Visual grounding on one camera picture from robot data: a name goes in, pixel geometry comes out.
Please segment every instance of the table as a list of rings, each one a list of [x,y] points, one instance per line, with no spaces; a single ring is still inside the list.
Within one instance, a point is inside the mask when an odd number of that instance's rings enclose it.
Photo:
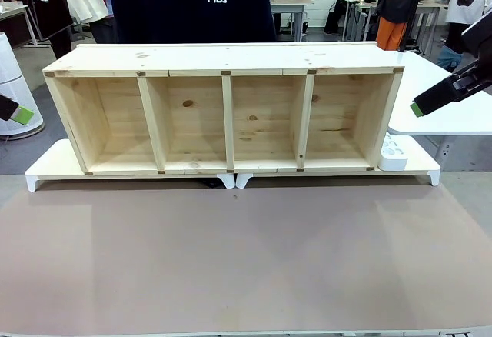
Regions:
[[[442,166],[457,135],[492,135],[492,96],[486,92],[451,103],[423,118],[415,117],[412,101],[422,92],[449,76],[437,65],[412,52],[388,52],[405,66],[403,80],[389,124],[398,135],[441,135],[436,161]]]
[[[2,2],[0,3],[0,6],[4,7],[3,13],[0,14],[0,20],[11,18],[12,16],[24,15],[25,22],[28,26],[29,35],[31,36],[32,47],[41,47],[38,44],[38,41],[36,40],[36,36],[34,34],[34,31],[32,30],[31,22],[29,21],[28,12],[27,12],[28,6],[12,4],[9,2]]]
[[[446,189],[377,182],[19,192],[0,210],[0,332],[280,337],[492,324],[492,241]]]
[[[359,41],[362,37],[363,30],[363,41],[365,41],[369,32],[370,19],[371,16],[376,12],[377,3],[366,3],[359,0],[342,1],[345,1],[347,3],[342,41],[345,41],[347,38],[350,41]],[[440,10],[447,7],[448,5],[440,2],[425,1],[419,3],[414,23],[418,24],[420,22],[421,25],[414,25],[412,36],[416,38],[416,46],[418,48],[421,48],[423,55],[429,54],[432,46],[432,40],[434,38],[437,27]],[[427,28],[427,23],[429,22],[429,17],[432,18],[432,21],[430,22],[431,31],[427,42],[425,43],[425,46],[422,48],[424,33]]]
[[[295,42],[302,42],[304,10],[307,5],[312,3],[312,0],[274,0],[271,3],[272,14],[291,13],[294,16],[292,28]]]

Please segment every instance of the person in navy sweatshirt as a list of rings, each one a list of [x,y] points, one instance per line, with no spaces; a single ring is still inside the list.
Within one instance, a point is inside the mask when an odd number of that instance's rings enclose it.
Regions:
[[[275,42],[270,0],[112,0],[120,43]]]

